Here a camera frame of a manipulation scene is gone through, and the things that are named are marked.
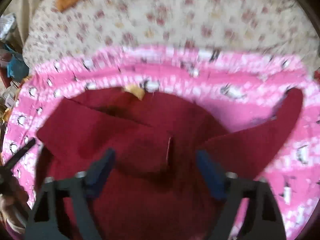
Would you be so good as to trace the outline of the dark red small garment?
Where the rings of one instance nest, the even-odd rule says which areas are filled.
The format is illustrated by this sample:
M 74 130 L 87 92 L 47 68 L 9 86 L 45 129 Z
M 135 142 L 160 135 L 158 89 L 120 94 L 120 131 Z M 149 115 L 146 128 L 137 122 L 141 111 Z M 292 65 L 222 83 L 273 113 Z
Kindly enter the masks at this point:
M 106 150 L 116 163 L 89 209 L 102 239 L 200 239 L 217 215 L 197 166 L 205 150 L 226 171 L 254 179 L 300 116 L 303 93 L 284 94 L 271 119 L 230 132 L 202 107 L 160 92 L 142 99 L 121 88 L 63 98 L 37 138 L 44 144 L 35 187 L 85 171 Z

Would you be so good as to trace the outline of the blue plastic bag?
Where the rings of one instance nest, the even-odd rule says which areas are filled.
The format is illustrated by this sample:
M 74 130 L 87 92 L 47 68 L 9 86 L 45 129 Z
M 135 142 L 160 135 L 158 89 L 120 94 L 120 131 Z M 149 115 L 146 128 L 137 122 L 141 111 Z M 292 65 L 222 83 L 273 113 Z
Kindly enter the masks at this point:
M 29 74 L 29 67 L 25 64 L 21 55 L 13 55 L 7 64 L 7 77 L 21 82 Z

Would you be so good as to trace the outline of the pink penguin print blanket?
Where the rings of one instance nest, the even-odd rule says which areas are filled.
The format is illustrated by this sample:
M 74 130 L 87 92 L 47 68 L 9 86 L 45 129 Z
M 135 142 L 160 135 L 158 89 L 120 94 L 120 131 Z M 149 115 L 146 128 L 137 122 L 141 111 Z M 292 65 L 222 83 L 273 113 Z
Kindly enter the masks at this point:
M 89 56 L 39 64 L 18 94 L 1 160 L 34 137 L 61 98 L 132 86 L 194 102 L 231 131 L 263 120 L 287 89 L 300 88 L 304 101 L 298 124 L 263 176 L 276 194 L 287 238 L 302 235 L 319 201 L 319 85 L 295 55 L 106 47 Z

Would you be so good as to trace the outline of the floral beige bed sheet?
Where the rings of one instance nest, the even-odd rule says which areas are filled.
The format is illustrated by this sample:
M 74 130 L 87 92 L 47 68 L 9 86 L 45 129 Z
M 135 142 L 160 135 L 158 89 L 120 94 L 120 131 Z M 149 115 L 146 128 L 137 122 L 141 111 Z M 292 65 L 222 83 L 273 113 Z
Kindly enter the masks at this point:
M 42 0 L 23 57 L 29 67 L 104 46 L 166 44 L 297 54 L 319 67 L 319 38 L 295 0 Z

